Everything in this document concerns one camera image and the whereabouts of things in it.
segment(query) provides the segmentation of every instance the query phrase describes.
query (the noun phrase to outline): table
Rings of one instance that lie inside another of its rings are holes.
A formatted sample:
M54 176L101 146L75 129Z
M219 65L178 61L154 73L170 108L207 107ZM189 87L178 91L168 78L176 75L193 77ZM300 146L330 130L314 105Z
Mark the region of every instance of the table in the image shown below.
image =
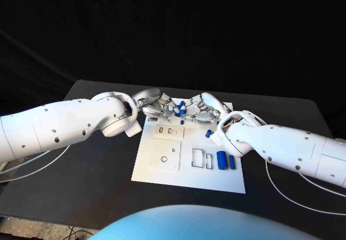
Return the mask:
M91 99L102 92L132 95L148 88L140 85L79 80L65 100ZM190 98L202 91L160 87L174 98ZM249 110L268 124L302 129L333 137L315 103L307 99L210 92L235 110ZM142 127L145 116L138 115ZM246 194L131 181L141 133L104 137L96 131L72 145L60 159L39 173L8 183L0 195L0 215L92 229L104 228L127 215L167 205L193 204L220 207L268 218L323 239L346 237L346 217L313 212L292 204L275 191L265 162L255 151L242 157ZM46 154L21 167L23 175L60 154ZM323 211L346 213L344 199L315 188L291 172L268 166L281 192L298 203ZM315 180L340 193L340 189Z

